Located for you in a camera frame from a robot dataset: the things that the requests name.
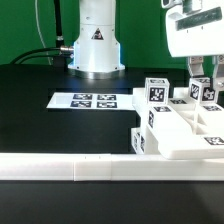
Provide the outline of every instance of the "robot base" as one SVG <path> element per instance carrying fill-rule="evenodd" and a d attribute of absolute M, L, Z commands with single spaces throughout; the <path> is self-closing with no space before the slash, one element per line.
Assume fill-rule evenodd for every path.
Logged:
<path fill-rule="evenodd" d="M 123 77 L 125 75 L 125 69 L 111 72 L 86 72 L 76 69 L 69 69 L 69 73 L 84 79 L 112 79 Z"/>

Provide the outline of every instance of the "black table surface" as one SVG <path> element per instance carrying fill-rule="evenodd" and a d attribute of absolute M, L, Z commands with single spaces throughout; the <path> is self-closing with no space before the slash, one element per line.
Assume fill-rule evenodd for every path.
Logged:
<path fill-rule="evenodd" d="M 186 86 L 179 69 L 126 69 L 109 80 L 82 79 L 50 66 L 0 66 L 0 151 L 26 153 L 131 153 L 135 111 L 46 109 L 55 92 L 132 94 L 145 77 Z"/>
<path fill-rule="evenodd" d="M 188 84 L 178 69 L 128 68 L 123 78 L 90 81 L 50 66 L 0 66 L 1 152 L 130 153 L 129 129 L 139 123 L 134 111 L 62 112 L 46 105 L 55 91 L 131 94 L 146 76 L 168 77 L 170 94 Z M 223 182 L 0 181 L 0 223 L 221 224 L 223 199 Z"/>

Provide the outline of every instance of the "black cable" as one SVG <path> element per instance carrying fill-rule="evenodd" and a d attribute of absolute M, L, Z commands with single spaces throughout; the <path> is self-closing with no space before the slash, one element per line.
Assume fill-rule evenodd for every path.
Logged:
<path fill-rule="evenodd" d="M 27 61 L 27 60 L 30 60 L 33 58 L 53 58 L 53 57 L 57 57 L 57 56 L 59 56 L 59 55 L 34 55 L 34 56 L 24 58 L 18 64 L 22 64 L 24 61 Z"/>
<path fill-rule="evenodd" d="M 22 58 L 24 58 L 28 55 L 31 55 L 31 54 L 48 52 L 48 51 L 59 51 L 59 50 L 60 50 L 60 48 L 58 48 L 58 47 L 49 47 L 49 48 L 42 48 L 42 49 L 36 49 L 36 50 L 28 51 L 28 52 L 26 52 L 24 54 L 21 54 L 20 56 L 16 57 L 14 60 L 12 60 L 10 62 L 10 64 L 16 64 L 17 61 L 19 61 L 20 59 L 22 59 Z"/>
<path fill-rule="evenodd" d="M 54 11 L 55 11 L 55 21 L 56 21 L 56 47 L 64 45 L 64 39 L 62 35 L 62 25 L 61 25 L 61 7 L 60 0 L 54 0 Z"/>

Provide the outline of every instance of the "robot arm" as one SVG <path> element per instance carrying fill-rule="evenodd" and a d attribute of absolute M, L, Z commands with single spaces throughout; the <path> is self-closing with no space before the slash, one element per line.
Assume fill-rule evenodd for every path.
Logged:
<path fill-rule="evenodd" d="M 224 91 L 224 1 L 161 0 L 166 14 L 168 47 L 173 57 L 187 57 L 192 77 L 204 75 L 203 57 L 212 56 L 211 87 Z"/>

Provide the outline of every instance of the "metal mount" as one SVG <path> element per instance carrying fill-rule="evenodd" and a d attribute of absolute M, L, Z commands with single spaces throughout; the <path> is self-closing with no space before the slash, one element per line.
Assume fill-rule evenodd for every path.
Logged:
<path fill-rule="evenodd" d="M 213 88 L 217 91 L 224 91 L 224 55 L 213 56 Z"/>
<path fill-rule="evenodd" d="M 202 76 L 204 75 L 203 70 L 203 57 L 188 57 L 187 58 L 187 68 L 191 77 Z"/>
<path fill-rule="evenodd" d="M 183 13 L 191 14 L 202 10 L 202 0 L 183 0 Z"/>

